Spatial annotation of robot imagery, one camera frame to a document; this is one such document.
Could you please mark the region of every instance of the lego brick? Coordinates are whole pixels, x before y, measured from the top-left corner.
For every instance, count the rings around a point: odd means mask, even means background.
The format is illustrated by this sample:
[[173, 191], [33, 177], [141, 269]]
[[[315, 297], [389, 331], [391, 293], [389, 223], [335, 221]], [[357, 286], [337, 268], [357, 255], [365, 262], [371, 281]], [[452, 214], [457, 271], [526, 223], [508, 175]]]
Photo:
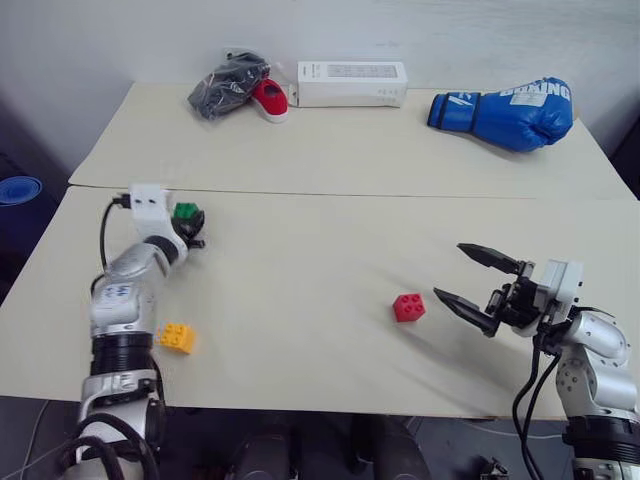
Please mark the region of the lego brick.
[[397, 322], [415, 322], [426, 312], [422, 297], [418, 293], [400, 295], [393, 302]]
[[158, 330], [158, 345], [184, 353], [191, 353], [195, 332], [188, 325], [181, 323], [168, 323], [164, 330]]
[[173, 218], [189, 220], [198, 212], [195, 203], [177, 203], [173, 210]]

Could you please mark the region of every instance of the table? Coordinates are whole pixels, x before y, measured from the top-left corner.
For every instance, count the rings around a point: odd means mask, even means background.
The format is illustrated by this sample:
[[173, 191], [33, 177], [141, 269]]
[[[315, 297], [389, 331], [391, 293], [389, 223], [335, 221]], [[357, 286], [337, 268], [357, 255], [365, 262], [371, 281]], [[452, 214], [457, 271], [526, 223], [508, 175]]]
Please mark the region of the table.
[[308, 108], [274, 125], [246, 106], [210, 123], [192, 85], [134, 84], [74, 185], [258, 193], [628, 199], [633, 194], [578, 119], [566, 138], [510, 153], [426, 126], [433, 90], [395, 108]]
[[[0, 394], [78, 400], [89, 372], [89, 284], [113, 189], [71, 187], [0, 309]], [[441, 305], [434, 286], [484, 305], [508, 277], [456, 249], [485, 244], [538, 263], [585, 262], [581, 303], [639, 330], [637, 203], [175, 192], [206, 211], [207, 248], [168, 280], [159, 325], [197, 332], [194, 352], [154, 350], [170, 405], [509, 416], [529, 341], [496, 338]], [[130, 212], [107, 227], [113, 258], [135, 241]], [[397, 325], [400, 293], [427, 315]], [[638, 377], [638, 352], [633, 371]], [[536, 417], [562, 417], [553, 382]]]

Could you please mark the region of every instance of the green lego block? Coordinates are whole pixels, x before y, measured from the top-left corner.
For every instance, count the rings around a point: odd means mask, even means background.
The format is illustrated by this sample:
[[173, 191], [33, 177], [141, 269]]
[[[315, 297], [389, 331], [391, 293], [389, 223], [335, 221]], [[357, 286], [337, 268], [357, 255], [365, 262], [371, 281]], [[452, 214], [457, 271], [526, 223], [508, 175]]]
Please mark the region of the green lego block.
[[198, 212], [198, 206], [195, 203], [176, 203], [173, 209], [173, 218], [181, 220], [189, 220]]

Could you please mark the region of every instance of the gray plastic bag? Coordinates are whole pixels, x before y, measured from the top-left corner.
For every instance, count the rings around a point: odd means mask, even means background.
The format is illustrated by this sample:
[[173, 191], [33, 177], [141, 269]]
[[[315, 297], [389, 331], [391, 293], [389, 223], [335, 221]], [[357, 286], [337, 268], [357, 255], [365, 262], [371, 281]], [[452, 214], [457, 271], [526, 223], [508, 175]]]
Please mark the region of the gray plastic bag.
[[264, 58], [253, 53], [230, 57], [194, 88], [189, 103], [204, 118], [213, 120], [243, 105], [267, 76], [269, 64]]

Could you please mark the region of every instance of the white wall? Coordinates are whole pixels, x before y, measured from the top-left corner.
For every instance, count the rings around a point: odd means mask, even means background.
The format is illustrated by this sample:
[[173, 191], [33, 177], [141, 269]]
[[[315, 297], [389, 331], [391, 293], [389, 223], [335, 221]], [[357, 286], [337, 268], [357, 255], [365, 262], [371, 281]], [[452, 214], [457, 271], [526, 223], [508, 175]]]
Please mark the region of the white wall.
[[413, 87], [563, 78], [607, 152], [640, 113], [638, 0], [0, 0], [0, 101], [71, 171], [131, 81], [196, 83], [221, 47], [404, 60]]

